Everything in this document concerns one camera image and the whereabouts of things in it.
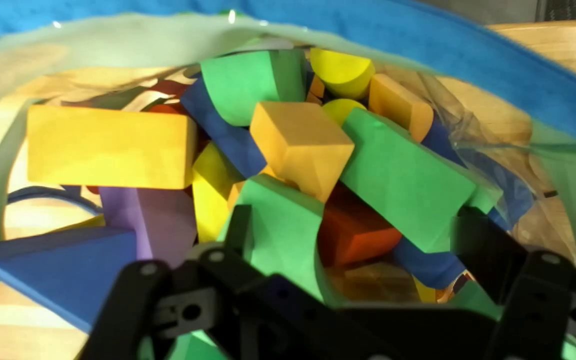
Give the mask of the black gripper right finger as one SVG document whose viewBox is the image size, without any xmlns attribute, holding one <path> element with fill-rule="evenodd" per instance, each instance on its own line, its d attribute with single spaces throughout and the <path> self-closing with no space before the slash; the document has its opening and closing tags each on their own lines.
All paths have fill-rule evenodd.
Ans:
<svg viewBox="0 0 576 360">
<path fill-rule="evenodd" d="M 490 257 L 485 287 L 504 302 L 487 360 L 563 360 L 572 264 L 555 252 Z"/>
</svg>

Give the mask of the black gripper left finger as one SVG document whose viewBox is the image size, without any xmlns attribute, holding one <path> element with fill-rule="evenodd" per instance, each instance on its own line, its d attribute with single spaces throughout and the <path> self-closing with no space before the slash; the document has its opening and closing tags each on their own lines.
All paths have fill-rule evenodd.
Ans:
<svg viewBox="0 0 576 360">
<path fill-rule="evenodd" d="M 154 307 L 168 287 L 171 267 L 164 262 L 128 264 L 76 360 L 167 360 L 172 341 L 154 333 Z"/>
</svg>

